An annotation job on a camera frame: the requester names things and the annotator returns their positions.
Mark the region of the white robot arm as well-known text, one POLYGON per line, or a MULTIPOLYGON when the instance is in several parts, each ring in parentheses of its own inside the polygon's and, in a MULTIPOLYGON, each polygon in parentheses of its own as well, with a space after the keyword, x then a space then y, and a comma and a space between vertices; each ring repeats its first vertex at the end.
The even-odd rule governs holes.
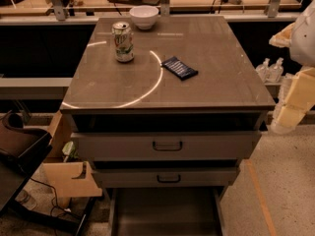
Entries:
POLYGON ((271 130, 283 135, 293 131, 315 105, 315 1, 269 43, 287 47, 290 59, 301 65, 299 72, 283 81, 274 110, 271 130))

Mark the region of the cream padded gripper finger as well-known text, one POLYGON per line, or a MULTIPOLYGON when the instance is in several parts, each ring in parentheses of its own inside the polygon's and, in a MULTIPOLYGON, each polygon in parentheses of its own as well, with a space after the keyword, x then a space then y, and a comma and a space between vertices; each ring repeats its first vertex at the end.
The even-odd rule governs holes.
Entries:
POLYGON ((293 131, 315 105, 315 68, 303 66, 295 75, 286 74, 279 91, 271 124, 276 134, 293 131))
POLYGON ((293 27, 294 27, 294 23, 286 26, 280 32, 273 35, 270 38, 269 43, 278 48, 290 47, 291 33, 292 33, 293 27))

